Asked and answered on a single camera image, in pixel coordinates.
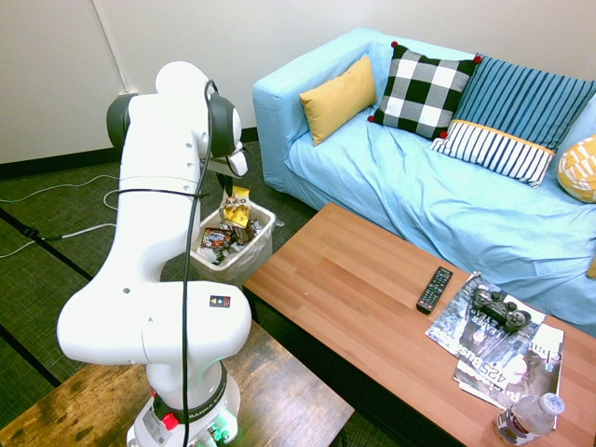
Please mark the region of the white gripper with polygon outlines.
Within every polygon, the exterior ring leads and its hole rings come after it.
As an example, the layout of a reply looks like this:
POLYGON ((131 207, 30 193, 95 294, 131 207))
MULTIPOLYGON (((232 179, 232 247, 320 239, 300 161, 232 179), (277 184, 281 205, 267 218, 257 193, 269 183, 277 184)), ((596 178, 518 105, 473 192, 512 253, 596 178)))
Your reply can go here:
POLYGON ((249 170, 248 161, 243 150, 243 143, 239 142, 231 155, 223 157, 210 156, 206 160, 207 169, 218 173, 218 182, 228 196, 233 195, 233 178, 242 178, 249 170))

